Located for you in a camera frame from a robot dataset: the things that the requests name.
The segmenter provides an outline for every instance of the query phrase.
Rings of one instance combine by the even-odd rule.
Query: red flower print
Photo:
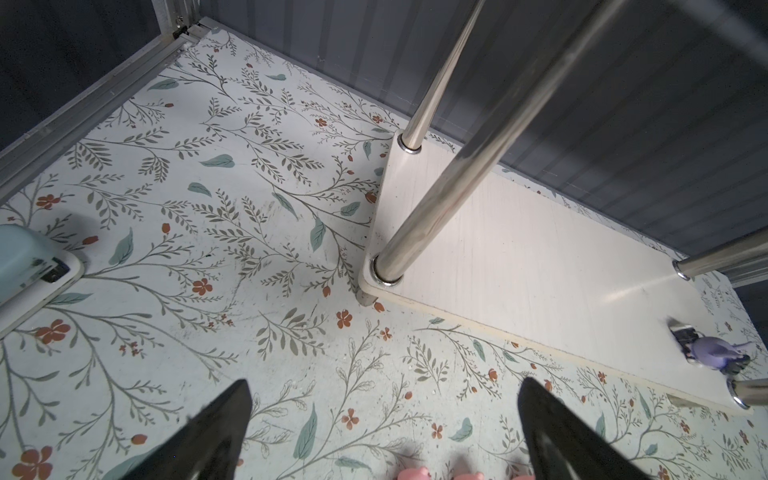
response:
[[[42,342],[45,345],[48,345],[50,342],[58,342],[63,340],[66,336],[66,332],[68,332],[70,328],[71,327],[69,325],[64,323],[64,320],[57,319],[53,321],[51,326],[43,326],[38,328],[35,336],[39,339],[42,339]]]
[[[27,450],[22,453],[21,463],[17,463],[11,469],[11,473],[15,477],[19,477],[21,480],[45,480],[51,476],[51,470],[53,465],[45,463],[48,458],[51,457],[53,449],[51,447],[43,447],[40,452],[37,450]]]
[[[54,197],[53,195],[48,194],[45,197],[38,197],[38,202],[35,205],[50,210],[54,204],[57,204],[60,201],[61,197]]]
[[[346,423],[346,429],[352,430],[352,427],[354,425],[357,425],[357,422],[360,421],[357,417],[355,417],[355,409],[349,409],[346,411],[348,415],[344,415],[341,418],[341,423]]]
[[[208,283],[207,278],[203,278],[202,280],[198,280],[197,282],[192,283],[192,291],[197,295],[203,296],[206,292],[211,292],[213,290],[214,287]]]
[[[336,322],[336,325],[339,326],[339,328],[344,328],[345,326],[349,326],[349,322],[352,321],[352,316],[349,314],[349,311],[344,310],[343,312],[336,312],[336,318],[339,319],[338,322]]]

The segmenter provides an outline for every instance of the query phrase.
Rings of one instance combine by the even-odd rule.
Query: pink toy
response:
[[[397,480],[431,480],[431,478],[429,475],[429,469],[426,467],[421,467],[406,468],[397,474]]]
[[[465,473],[464,475],[454,477],[453,480],[485,480],[485,475],[481,472]]]
[[[397,475],[397,480],[432,480],[432,476],[426,467],[408,468]],[[485,480],[485,475],[481,472],[465,473],[454,477],[453,480]]]

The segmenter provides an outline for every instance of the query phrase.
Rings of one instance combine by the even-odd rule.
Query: teal leaf print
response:
[[[315,431],[317,430],[317,414],[315,413],[315,404],[312,404],[312,415],[301,428],[299,438],[296,440],[296,448],[293,449],[293,457],[298,460],[304,460],[315,445]]]
[[[346,207],[341,207],[341,214],[344,217],[351,217],[355,214],[358,208],[360,208],[360,202],[352,202]]]
[[[152,85],[147,90],[168,90],[169,88],[176,88],[178,86],[179,82],[175,81],[173,78],[166,78],[165,80],[161,80]]]
[[[202,161],[200,163],[205,167],[232,168],[235,166],[235,163],[232,161],[232,157],[227,154],[217,155],[210,160]]]
[[[82,302],[91,295],[93,295],[93,293],[62,293],[48,302],[48,305],[71,305],[72,303]]]
[[[205,185],[199,184],[198,182],[192,182],[190,186],[187,187],[187,190],[196,194],[203,194],[211,197],[210,190],[208,190]]]
[[[334,463],[336,463],[339,467],[350,468],[353,472],[355,471],[355,468],[365,468],[371,472],[371,468],[368,465],[362,463],[360,460],[355,460],[354,458],[339,457],[339,459]]]
[[[321,219],[315,217],[315,227],[310,232],[310,244],[312,251],[317,251],[323,245],[323,237],[326,235],[326,225]]]
[[[458,432],[451,435],[450,439],[454,442],[464,442],[470,436],[472,436],[472,422],[470,422],[469,418],[467,418],[464,419],[464,422],[462,422],[462,427],[458,430]]]
[[[160,448],[160,446],[157,446],[153,449],[151,449],[149,452],[142,453],[140,455],[135,455],[133,457],[130,457],[125,462],[122,462],[118,465],[116,465],[112,470],[105,473],[103,477],[101,477],[101,480],[120,480],[123,478],[128,472],[134,469],[137,465],[142,463],[149,455],[152,455],[155,450]]]
[[[128,235],[118,242],[114,248],[114,255],[109,259],[110,265],[121,265],[128,260],[128,257],[134,252],[134,229],[128,229]]]
[[[296,215],[296,211],[293,209],[293,206],[290,204],[288,200],[286,200],[286,198],[283,195],[280,195],[277,192],[272,192],[272,196],[275,197],[277,201],[280,202],[280,205],[283,205],[283,207],[285,207],[286,210],[292,213],[297,220],[299,219],[299,216]]]
[[[478,356],[482,359],[482,361],[485,361],[485,352],[482,349],[482,344],[478,342],[477,340],[472,340],[472,346],[475,347],[475,350],[477,350]]]
[[[643,398],[643,394],[640,392],[637,392],[637,394],[640,396],[640,404],[643,406],[643,410],[645,411],[645,416],[650,418],[650,409],[648,408],[648,404],[645,402],[645,399]]]
[[[509,354],[509,352],[507,352],[506,350],[504,351],[504,358],[506,358],[506,359],[507,359],[507,360],[509,360],[510,362],[519,363],[519,362],[518,362],[518,361],[517,361],[517,360],[514,358],[514,356],[510,355],[510,354]]]
[[[598,433],[601,439],[605,440],[605,414],[600,415],[597,425],[594,426],[594,430]]]

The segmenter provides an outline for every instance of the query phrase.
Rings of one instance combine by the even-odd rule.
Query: dark background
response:
[[[0,2],[0,150],[159,34],[151,0]]]

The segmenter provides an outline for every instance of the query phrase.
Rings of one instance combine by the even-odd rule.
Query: white wooden panel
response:
[[[690,365],[672,317],[706,334],[714,321],[670,258],[622,233],[490,174],[406,272],[383,287],[369,261],[392,237],[452,154],[395,143],[360,270],[366,293],[612,372],[703,406],[743,415],[717,371]]]

